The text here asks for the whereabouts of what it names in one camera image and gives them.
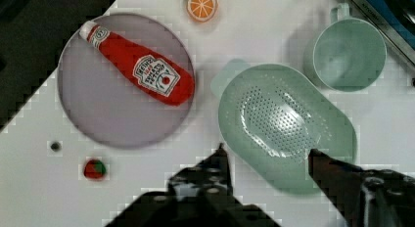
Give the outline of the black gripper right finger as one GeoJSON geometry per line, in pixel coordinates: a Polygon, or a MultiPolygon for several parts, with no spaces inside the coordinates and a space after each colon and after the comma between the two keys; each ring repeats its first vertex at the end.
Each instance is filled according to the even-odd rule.
{"type": "Polygon", "coordinates": [[[348,227],[415,227],[414,178],[391,169],[363,169],[317,149],[308,173],[348,227]]]}

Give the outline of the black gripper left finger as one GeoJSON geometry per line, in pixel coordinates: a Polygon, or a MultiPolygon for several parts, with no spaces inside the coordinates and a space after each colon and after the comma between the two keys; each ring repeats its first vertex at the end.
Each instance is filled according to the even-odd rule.
{"type": "Polygon", "coordinates": [[[221,188],[233,194],[229,159],[223,143],[196,165],[179,170],[167,183],[167,192],[179,202],[195,198],[202,190],[211,188],[221,188]]]}

